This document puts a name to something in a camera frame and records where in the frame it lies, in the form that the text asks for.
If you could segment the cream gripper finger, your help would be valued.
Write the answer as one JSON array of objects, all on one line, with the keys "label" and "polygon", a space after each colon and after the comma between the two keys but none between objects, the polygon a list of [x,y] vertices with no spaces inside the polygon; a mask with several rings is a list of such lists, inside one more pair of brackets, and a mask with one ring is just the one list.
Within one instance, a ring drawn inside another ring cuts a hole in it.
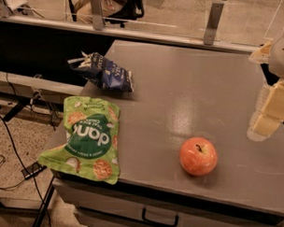
[{"label": "cream gripper finger", "polygon": [[248,59],[255,64],[267,64],[269,60],[269,52],[272,48],[273,40],[270,39],[265,42],[261,47],[253,51]]},{"label": "cream gripper finger", "polygon": [[284,78],[273,85],[264,84],[249,123],[247,137],[264,141],[284,122]]}]

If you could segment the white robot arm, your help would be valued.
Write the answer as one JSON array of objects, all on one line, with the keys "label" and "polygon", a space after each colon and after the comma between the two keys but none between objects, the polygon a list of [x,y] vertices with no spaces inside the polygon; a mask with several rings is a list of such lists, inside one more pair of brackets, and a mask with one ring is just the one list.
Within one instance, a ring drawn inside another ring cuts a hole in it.
[{"label": "white robot arm", "polygon": [[265,82],[250,120],[247,136],[251,141],[264,141],[284,122],[284,26],[248,59],[255,64],[267,64],[277,82]]}]

